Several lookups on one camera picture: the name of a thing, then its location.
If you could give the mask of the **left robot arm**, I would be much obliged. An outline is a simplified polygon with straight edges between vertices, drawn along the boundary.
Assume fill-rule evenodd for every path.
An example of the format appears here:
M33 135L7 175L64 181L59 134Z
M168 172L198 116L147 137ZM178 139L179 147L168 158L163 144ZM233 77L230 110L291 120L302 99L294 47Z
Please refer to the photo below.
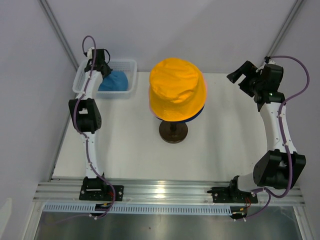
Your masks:
M84 87L75 99L68 102L73 127L80 134L85 150L85 177L79 199L111 202L115 199L115 190L106 182L100 163L98 139L102 117L95 101L108 66L104 49L91 47L84 54L88 58Z

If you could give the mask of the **light blue bucket hat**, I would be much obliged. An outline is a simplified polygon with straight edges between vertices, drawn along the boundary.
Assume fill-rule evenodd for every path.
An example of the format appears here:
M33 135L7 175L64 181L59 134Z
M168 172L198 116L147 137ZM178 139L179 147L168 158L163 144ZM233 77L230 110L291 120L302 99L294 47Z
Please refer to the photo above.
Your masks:
M108 76L104 77L98 90L102 92L121 92L129 87L129 81L123 71L113 70Z

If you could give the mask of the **pink bucket hat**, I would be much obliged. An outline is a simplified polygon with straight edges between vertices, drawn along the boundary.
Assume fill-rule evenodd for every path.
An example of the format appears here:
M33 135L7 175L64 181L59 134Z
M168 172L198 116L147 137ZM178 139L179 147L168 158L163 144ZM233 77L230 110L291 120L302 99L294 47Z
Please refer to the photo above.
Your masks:
M149 78L149 106L155 111L201 108L207 99L207 84L201 72L174 76L158 74Z

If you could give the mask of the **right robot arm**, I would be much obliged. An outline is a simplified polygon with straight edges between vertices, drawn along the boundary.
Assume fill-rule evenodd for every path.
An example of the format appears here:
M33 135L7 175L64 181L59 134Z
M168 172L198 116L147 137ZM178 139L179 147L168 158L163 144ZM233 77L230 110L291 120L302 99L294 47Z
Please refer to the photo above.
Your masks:
M227 194L233 202L241 201L246 193L255 195L260 191L280 199L295 186L307 162L294 146L287 124L288 99L279 91L284 69L270 58L261 67L245 61L227 78L235 83L241 76L244 79L239 88L253 98L263 120L267 152L252 173L234 177Z

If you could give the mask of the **yellow bucket hat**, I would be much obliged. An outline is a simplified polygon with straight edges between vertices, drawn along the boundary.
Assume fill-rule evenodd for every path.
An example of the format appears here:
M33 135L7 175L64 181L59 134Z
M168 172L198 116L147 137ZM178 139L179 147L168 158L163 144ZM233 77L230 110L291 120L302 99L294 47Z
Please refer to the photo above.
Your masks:
M207 83L191 62L166 58L149 74L149 106L167 122L183 122L200 113L207 99Z

